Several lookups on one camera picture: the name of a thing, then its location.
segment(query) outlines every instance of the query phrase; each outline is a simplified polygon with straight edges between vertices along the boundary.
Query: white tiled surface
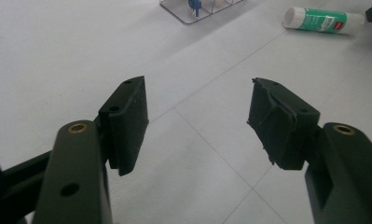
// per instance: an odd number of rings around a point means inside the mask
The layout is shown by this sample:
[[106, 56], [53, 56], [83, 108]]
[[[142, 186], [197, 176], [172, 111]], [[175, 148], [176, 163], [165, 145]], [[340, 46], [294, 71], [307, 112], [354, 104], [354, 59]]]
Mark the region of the white tiled surface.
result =
[[305, 169], [272, 167], [246, 124], [251, 79], [372, 141], [372, 23], [356, 36], [285, 30], [291, 6], [363, 12], [372, 0], [244, 0], [191, 26], [158, 0], [0, 1], [2, 168], [145, 76], [151, 123], [134, 172], [109, 171], [114, 221], [312, 223]]

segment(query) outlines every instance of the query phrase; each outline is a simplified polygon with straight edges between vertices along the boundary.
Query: glue stick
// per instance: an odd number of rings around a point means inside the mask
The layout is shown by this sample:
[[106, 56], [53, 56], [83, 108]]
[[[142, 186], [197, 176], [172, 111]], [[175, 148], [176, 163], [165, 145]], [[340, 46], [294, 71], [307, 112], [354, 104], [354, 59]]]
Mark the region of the glue stick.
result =
[[290, 7], [284, 15], [285, 28], [354, 35], [365, 24], [365, 16], [349, 12]]

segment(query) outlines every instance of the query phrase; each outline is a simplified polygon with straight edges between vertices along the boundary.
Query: red logo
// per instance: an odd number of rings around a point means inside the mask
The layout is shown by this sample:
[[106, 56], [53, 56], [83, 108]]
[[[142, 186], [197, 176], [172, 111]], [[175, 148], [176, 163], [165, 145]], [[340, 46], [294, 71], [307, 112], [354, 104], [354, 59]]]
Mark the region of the red logo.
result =
[[337, 21], [337, 23], [335, 23], [333, 29], [334, 30], [340, 30], [342, 28], [343, 24], [344, 24], [343, 21]]

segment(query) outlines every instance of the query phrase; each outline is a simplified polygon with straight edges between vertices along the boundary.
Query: transparent plastic container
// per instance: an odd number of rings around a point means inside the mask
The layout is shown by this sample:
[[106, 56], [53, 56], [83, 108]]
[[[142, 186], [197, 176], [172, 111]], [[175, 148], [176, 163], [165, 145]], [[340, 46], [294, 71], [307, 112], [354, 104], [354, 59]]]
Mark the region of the transparent plastic container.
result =
[[192, 24], [242, 0], [159, 0], [159, 4], [184, 24]]

